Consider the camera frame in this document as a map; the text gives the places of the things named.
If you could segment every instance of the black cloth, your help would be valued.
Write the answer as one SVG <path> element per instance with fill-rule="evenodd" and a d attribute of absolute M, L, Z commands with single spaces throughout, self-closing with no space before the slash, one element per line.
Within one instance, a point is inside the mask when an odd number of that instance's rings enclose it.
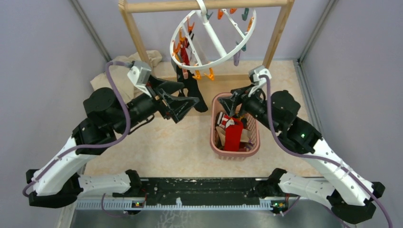
<path fill-rule="evenodd" d="M 199 102 L 194 106 L 194 109 L 198 111 L 199 113 L 204 113 L 206 112 L 209 108 L 207 107 L 203 96 L 199 90 L 199 86 L 197 85 L 197 80 L 193 78 L 194 74 L 192 72 L 188 71 L 188 78 L 185 79 L 183 77 L 183 72 L 182 69 L 179 68 L 178 65 L 176 65 L 176 74 L 177 74 L 177 81 L 182 82 L 185 85 L 185 89 L 188 90 L 188 94 L 186 96 L 188 97 L 198 97 Z M 179 90 L 179 96 L 185 96 L 185 93 L 183 89 Z"/>

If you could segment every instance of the plastic laundry basket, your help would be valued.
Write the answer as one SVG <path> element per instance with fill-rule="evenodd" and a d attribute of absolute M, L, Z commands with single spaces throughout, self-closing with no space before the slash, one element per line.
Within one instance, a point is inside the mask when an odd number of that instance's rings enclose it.
<path fill-rule="evenodd" d="M 258 130 L 258 122 L 249 114 L 245 114 L 246 119 L 248 120 L 247 129 L 251 132 L 251 142 L 253 144 L 250 151 L 247 152 L 235 152 L 235 151 L 222 151 L 215 146 L 214 139 L 216 137 L 215 131 L 215 118 L 219 112 L 225 112 L 222 105 L 219 103 L 218 98 L 223 96 L 231 96 L 231 93 L 221 93 L 214 97 L 212 102 L 212 116 L 211 116 L 211 132 L 210 132 L 210 145 L 213 151 L 218 154 L 219 159 L 223 160 L 245 160 L 247 157 L 250 157 L 256 154 L 260 147 L 260 139 L 259 139 L 259 130 Z"/>

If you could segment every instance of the clothespin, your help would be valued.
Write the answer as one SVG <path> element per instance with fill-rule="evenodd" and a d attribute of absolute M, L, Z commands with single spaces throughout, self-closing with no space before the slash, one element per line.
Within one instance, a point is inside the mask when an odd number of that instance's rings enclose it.
<path fill-rule="evenodd" d="M 214 81 L 214 72 L 213 72 L 213 68 L 209 68 L 210 70 L 210 74 L 207 75 L 206 73 L 204 73 L 204 76 L 208 77 L 211 81 Z"/>
<path fill-rule="evenodd" d="M 209 15 L 209 10 L 207 10 L 207 13 L 206 13 L 207 20 L 210 19 L 210 17 L 213 15 L 213 13 L 214 12 L 211 12 L 211 14 Z"/>
<path fill-rule="evenodd" d="M 242 51 L 246 51 L 246 44 L 241 48 Z"/>
<path fill-rule="evenodd" d="M 239 60 L 240 60 L 240 50 L 234 55 L 234 66 L 237 67 L 239 65 Z"/>
<path fill-rule="evenodd" d="M 173 52 L 176 54 L 179 52 L 179 50 L 181 49 L 181 43 L 178 43 L 178 46 L 175 47 L 175 40 L 172 41 L 173 42 Z"/>
<path fill-rule="evenodd" d="M 195 70 L 194 71 L 195 76 L 193 76 L 194 79 L 199 80 L 202 78 L 202 76 L 200 75 L 200 71 L 199 70 Z"/>
<path fill-rule="evenodd" d="M 183 74 L 183 78 L 184 79 L 188 79 L 189 74 L 188 74 L 188 70 L 185 68 L 182 68 L 182 74 Z"/>
<path fill-rule="evenodd" d="M 250 21 L 249 21 L 249 25 L 248 25 L 248 32 L 249 32 L 249 30 L 250 30 L 250 27 L 252 26 L 252 23 L 253 23 L 253 20 L 254 20 L 255 18 L 254 17 L 251 17 L 250 18 Z"/>
<path fill-rule="evenodd" d="M 218 20 L 220 20 L 223 15 L 224 15 L 224 12 L 222 11 L 222 9 L 218 9 L 218 15 L 217 15 Z"/>
<path fill-rule="evenodd" d="M 189 26 L 189 17 L 187 18 L 187 24 L 188 24 L 188 32 L 190 33 L 192 30 L 193 30 L 193 27 L 194 27 L 194 22 L 193 22 L 193 24 L 192 24 L 192 26 Z"/>
<path fill-rule="evenodd" d="M 172 53 L 172 56 L 175 56 L 175 59 L 180 62 L 180 59 L 178 57 L 178 55 L 176 53 Z"/>
<path fill-rule="evenodd" d="M 245 8 L 245 11 L 242 14 L 242 20 L 246 21 L 248 19 L 249 8 Z"/>
<path fill-rule="evenodd" d="M 179 42 L 184 42 L 186 37 L 182 37 L 182 27 L 179 29 Z"/>

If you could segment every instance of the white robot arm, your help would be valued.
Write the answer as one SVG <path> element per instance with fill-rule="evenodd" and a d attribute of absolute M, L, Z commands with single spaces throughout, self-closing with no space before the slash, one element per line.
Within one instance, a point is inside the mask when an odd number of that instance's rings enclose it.
<path fill-rule="evenodd" d="M 109 73 L 109 66 L 129 67 L 128 76 L 134 86 L 143 91 L 124 104 Z M 127 170 L 118 175 L 91 177 L 78 175 L 77 171 L 88 161 L 101 155 L 108 147 L 123 140 L 136 130 L 140 122 L 161 113 L 165 119 L 179 122 L 199 101 L 196 97 L 175 97 L 171 94 L 182 89 L 183 83 L 165 81 L 151 75 L 144 62 L 109 62 L 106 75 L 113 89 L 100 88 L 83 102 L 87 118 L 68 138 L 65 146 L 40 170 L 28 170 L 24 196 L 31 206 L 60 208 L 84 196 L 142 195 L 141 181 L 136 171 Z M 122 134 L 116 139 L 115 132 Z"/>
<path fill-rule="evenodd" d="M 318 182 L 275 169 L 266 183 L 256 187 L 259 195 L 290 193 L 306 197 L 330 208 L 351 224 L 370 219 L 376 208 L 372 200 L 382 196 L 384 185 L 358 175 L 329 147 L 320 132 L 298 118 L 300 105 L 288 91 L 277 91 L 265 100 L 261 88 L 267 85 L 270 93 L 271 75 L 264 66 L 251 70 L 249 78 L 250 86 L 232 90 L 231 97 L 219 98 L 225 111 L 232 116 L 241 105 L 238 115 L 252 115 L 272 131 L 284 151 L 304 159 L 328 181 Z"/>

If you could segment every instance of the wooden frame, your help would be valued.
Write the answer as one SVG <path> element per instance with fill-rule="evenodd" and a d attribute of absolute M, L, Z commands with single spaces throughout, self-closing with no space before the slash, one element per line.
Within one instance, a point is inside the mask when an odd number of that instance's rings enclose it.
<path fill-rule="evenodd" d="M 281 35 L 286 25 L 288 16 L 291 12 L 294 0 L 204 0 L 204 4 L 208 10 L 228 9 L 228 8 L 257 8 L 257 7 L 281 7 L 278 14 L 276 25 L 270 38 L 263 65 L 269 68 L 273 60 L 274 53 Z M 165 11 L 181 11 L 181 10 L 200 10 L 196 0 L 181 1 L 162 1 L 162 2 L 144 2 L 144 3 L 127 3 L 126 0 L 119 0 L 119 11 L 126 23 L 129 34 L 136 46 L 137 52 L 142 61 L 150 64 L 147 52 L 144 47 L 143 40 L 137 28 L 132 13 L 146 12 L 165 12 Z"/>

